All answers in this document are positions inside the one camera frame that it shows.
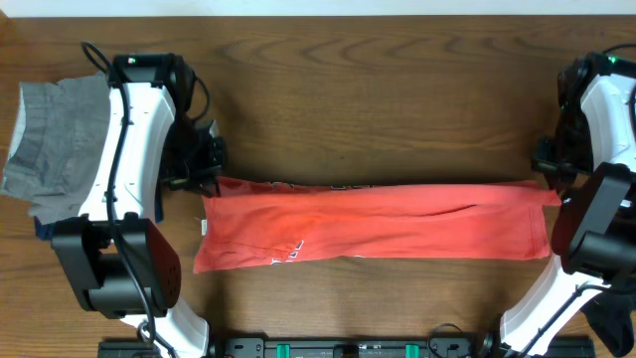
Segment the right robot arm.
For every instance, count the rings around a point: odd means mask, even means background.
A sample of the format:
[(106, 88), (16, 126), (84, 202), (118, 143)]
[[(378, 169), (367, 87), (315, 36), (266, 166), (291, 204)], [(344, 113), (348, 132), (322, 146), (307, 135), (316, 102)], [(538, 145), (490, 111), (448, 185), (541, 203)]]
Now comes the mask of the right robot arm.
[(614, 48), (557, 77), (560, 119), (533, 168), (562, 194), (552, 256), (485, 336), (483, 357), (591, 357), (588, 338), (559, 338), (578, 312), (608, 351), (635, 346), (635, 64)]

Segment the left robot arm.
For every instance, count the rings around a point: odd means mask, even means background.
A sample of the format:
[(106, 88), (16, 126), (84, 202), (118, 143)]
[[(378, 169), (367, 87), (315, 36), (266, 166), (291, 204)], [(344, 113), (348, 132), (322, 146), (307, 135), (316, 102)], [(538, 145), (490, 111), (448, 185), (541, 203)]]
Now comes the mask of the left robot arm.
[(103, 64), (110, 120), (98, 170), (78, 213), (56, 223), (52, 248), (80, 307), (133, 327), (133, 343), (102, 357), (206, 357), (210, 326), (181, 295), (178, 255), (158, 230), (163, 189), (211, 197), (224, 140), (189, 109), (201, 85), (175, 54)]

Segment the red orange t-shirt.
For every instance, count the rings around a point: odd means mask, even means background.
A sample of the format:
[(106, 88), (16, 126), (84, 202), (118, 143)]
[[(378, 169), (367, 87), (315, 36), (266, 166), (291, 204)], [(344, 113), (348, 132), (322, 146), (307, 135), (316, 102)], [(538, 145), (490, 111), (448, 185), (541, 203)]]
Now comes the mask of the red orange t-shirt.
[(544, 209), (560, 199), (534, 181), (334, 187), (222, 177), (203, 203), (196, 273), (338, 257), (540, 259), (550, 253)]

